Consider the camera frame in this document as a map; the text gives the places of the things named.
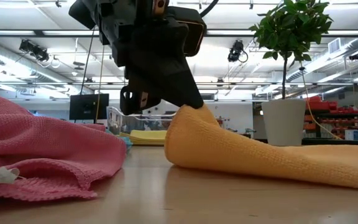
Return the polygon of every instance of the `white tag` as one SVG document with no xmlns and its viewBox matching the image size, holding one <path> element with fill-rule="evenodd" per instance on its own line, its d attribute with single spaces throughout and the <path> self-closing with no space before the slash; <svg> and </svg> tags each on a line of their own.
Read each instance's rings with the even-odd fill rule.
<svg viewBox="0 0 358 224">
<path fill-rule="evenodd" d="M 0 168 L 0 184 L 13 184 L 13 182 L 17 179 L 19 176 L 19 169 L 13 168 L 10 170 L 7 170 L 6 167 Z"/>
</svg>

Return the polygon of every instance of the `yellow cable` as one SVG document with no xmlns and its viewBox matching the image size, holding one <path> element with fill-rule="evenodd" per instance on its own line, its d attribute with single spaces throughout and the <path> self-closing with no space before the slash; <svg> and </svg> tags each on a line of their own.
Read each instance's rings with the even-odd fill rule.
<svg viewBox="0 0 358 224">
<path fill-rule="evenodd" d="M 96 107 L 96 122 L 98 122 L 98 115 L 99 115 L 99 102 L 100 102 L 100 89 L 102 86 L 102 75 L 103 75 L 103 59 L 104 59 L 104 46 L 103 46 L 103 54 L 102 54 L 102 63 L 100 67 L 100 80 L 99 80 L 99 91 L 98 91 L 98 106 Z"/>
<path fill-rule="evenodd" d="M 340 139 L 342 140 L 340 137 L 336 136 L 335 134 L 331 133 L 330 131 L 328 131 L 328 129 L 326 129 L 325 127 L 323 127 L 321 124 L 319 124 L 313 114 L 311 113 L 311 109 L 310 109 L 310 104 L 309 104 L 309 93 L 308 93 L 308 87 L 306 86 L 306 82 L 305 82 L 305 77 L 303 76 L 303 72 L 302 72 L 302 79 L 303 79 L 303 85 L 305 86 L 305 90 L 306 90 L 306 102 L 308 104 L 308 108 L 309 108 L 309 113 L 310 113 L 310 116 L 311 116 L 311 119 L 318 125 L 320 126 L 320 128 L 322 128 L 323 130 L 325 130 L 326 132 L 328 132 L 330 135 L 332 135 L 334 137 L 334 139 Z"/>
</svg>

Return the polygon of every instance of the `stack of towels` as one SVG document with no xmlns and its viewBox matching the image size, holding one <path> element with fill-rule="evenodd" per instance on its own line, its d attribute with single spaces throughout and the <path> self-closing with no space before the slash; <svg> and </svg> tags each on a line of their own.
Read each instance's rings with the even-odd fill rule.
<svg viewBox="0 0 358 224">
<path fill-rule="evenodd" d="M 129 137 L 135 146 L 163 146 L 167 131 L 138 131 L 132 130 L 131 134 L 120 133 L 122 137 Z"/>
</svg>

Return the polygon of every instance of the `orange towel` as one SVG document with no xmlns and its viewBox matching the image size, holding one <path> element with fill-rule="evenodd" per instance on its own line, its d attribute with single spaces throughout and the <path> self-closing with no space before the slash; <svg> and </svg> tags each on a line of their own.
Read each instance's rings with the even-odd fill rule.
<svg viewBox="0 0 358 224">
<path fill-rule="evenodd" d="M 271 146 L 220 128 L 205 105 L 179 109 L 165 156 L 187 168 L 358 188 L 358 146 Z"/>
</svg>

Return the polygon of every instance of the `table surface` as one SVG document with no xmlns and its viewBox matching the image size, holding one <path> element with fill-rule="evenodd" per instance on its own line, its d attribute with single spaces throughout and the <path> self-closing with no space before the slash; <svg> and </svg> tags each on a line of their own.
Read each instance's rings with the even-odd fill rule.
<svg viewBox="0 0 358 224">
<path fill-rule="evenodd" d="M 358 223 L 358 190 L 182 169 L 134 147 L 95 200 L 0 199 L 0 223 Z"/>
</svg>

